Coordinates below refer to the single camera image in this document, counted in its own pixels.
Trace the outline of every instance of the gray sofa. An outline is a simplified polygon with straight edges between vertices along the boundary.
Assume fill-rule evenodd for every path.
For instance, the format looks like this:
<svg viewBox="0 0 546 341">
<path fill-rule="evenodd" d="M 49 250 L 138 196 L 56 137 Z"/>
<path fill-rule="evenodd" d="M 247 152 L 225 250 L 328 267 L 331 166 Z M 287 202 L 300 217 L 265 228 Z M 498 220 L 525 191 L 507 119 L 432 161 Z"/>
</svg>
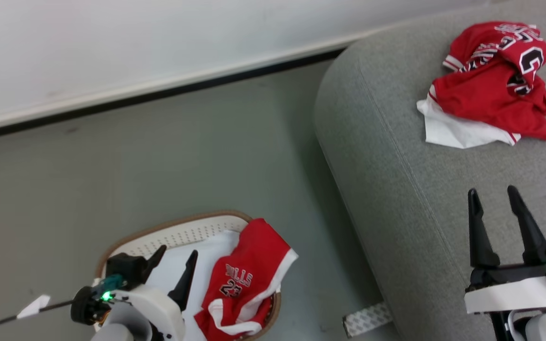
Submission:
<svg viewBox="0 0 546 341">
<path fill-rule="evenodd" d="M 318 94 L 317 136 L 382 294 L 406 340 L 494 340 L 485 315 L 467 315 L 466 194 L 477 188 L 502 263 L 523 246 L 506 188 L 518 187 L 546 235 L 546 142 L 472 149 L 428 144 L 416 101 L 444 75 L 449 44 L 473 23 L 536 24 L 546 0 L 425 18 L 355 43 L 331 65 Z M 546 81 L 546 65 L 539 72 Z"/>
</svg>

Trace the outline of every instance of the basket rim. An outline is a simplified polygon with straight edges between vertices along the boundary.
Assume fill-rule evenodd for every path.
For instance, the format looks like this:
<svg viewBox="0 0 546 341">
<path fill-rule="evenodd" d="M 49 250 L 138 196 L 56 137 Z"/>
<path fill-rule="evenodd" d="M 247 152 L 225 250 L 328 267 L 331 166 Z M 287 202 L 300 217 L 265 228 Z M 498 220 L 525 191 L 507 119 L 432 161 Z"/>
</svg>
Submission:
<svg viewBox="0 0 546 341">
<path fill-rule="evenodd" d="M 167 229 L 169 227 L 174 227 L 176 225 L 180 225 L 180 224 L 184 224 L 184 223 L 188 223 L 188 222 L 193 222 L 195 220 L 213 218 L 215 216 L 222 216 L 222 215 L 237 216 L 238 218 L 241 218 L 241 219 L 245 220 L 248 223 L 252 221 L 252 218 L 249 215 L 247 215 L 247 214 L 245 214 L 243 212 L 235 211 L 235 210 L 224 210 L 224 211 L 215 211 L 215 212 L 203 213 L 203 214 L 195 214 L 195 215 L 187 216 L 185 218 L 170 220 L 168 222 L 161 223 L 159 225 L 151 227 L 150 229 L 139 231 L 138 233 L 133 233 L 133 234 L 127 236 L 127 237 L 121 238 L 119 241 L 115 242 L 108 249 L 106 249 L 106 251 L 104 251 L 104 253 L 100 257 L 100 259 L 98 260 L 95 276 L 96 276 L 96 278 L 100 278 L 102 276 L 102 270 L 104 270 L 104 266 L 106 265 L 107 259 L 109 259 L 109 257 L 113 253 L 113 251 L 117 250 L 117 248 L 119 248 L 120 246 L 123 246 L 124 244 L 126 244 L 128 242 L 131 242 L 132 240 L 144 237 L 145 235 L 148 235 L 150 233 L 154 233 L 156 231 L 160 231 L 162 229 Z M 258 339 L 258 337 L 261 337 L 262 335 L 264 335 L 264 333 L 268 332 L 269 329 L 273 326 L 273 324 L 275 324 L 275 320 L 277 320 L 277 317 L 279 316 L 279 311 L 280 311 L 281 304 L 282 304 L 282 294 L 281 293 L 275 293 L 275 294 L 273 294 L 273 296 L 271 296 L 271 299 L 272 299 L 272 301 L 271 301 L 271 305 L 272 305 L 271 306 L 271 311 L 270 311 L 269 315 L 267 316 L 267 318 L 264 320 L 264 323 L 265 323 L 264 328 L 262 328 L 262 330 L 260 330 L 260 332 L 254 334 L 254 335 L 243 337 L 243 338 L 240 338 L 240 339 L 237 339 L 237 340 L 241 340 L 241 341 L 256 340 L 256 339 Z"/>
</svg>

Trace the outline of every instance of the perforated basket wall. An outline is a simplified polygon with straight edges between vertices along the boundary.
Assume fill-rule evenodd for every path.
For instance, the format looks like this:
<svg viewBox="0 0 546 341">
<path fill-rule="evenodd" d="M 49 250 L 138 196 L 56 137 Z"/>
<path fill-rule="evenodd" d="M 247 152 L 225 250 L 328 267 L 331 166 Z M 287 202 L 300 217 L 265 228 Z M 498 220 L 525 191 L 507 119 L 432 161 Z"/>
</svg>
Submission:
<svg viewBox="0 0 546 341">
<path fill-rule="evenodd" d="M 161 245 L 175 248 L 193 242 L 201 242 L 226 230 L 240 233 L 251 220 L 250 216 L 238 211 L 219 211 L 159 224 L 113 244 L 98 261 L 95 275 L 99 278 L 104 276 L 106 261 L 113 255 L 125 252 L 128 255 L 149 258 Z M 243 337 L 241 340 L 252 341 L 267 332 L 277 320 L 281 300 L 281 293 L 274 294 L 271 310 L 265 320 L 264 328 L 258 334 Z"/>
</svg>

